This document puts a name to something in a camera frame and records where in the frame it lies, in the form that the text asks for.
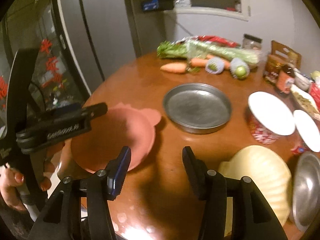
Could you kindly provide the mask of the left hand red nails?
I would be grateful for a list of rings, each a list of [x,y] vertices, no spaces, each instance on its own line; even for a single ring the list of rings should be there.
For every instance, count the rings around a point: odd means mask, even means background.
[[[65,146],[65,142],[60,142],[47,149],[46,159],[43,163],[44,174],[53,173],[55,166],[51,163],[50,159],[60,152]],[[17,169],[12,167],[2,168],[1,170],[1,196],[4,203],[11,209],[24,213],[27,211],[23,205],[16,188],[22,186],[25,181],[24,175]]]

